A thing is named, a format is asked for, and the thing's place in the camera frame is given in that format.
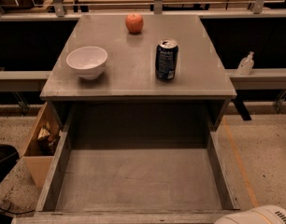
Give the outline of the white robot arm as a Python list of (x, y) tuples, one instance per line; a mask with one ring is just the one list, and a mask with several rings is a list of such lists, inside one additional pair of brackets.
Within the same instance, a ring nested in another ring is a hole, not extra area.
[(286, 210), (276, 205), (258, 206), (220, 217), (214, 224), (286, 224)]

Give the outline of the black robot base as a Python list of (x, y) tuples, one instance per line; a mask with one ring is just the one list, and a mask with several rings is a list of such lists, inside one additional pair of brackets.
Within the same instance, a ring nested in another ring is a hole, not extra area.
[(18, 150), (10, 144), (0, 144), (0, 183), (20, 158)]

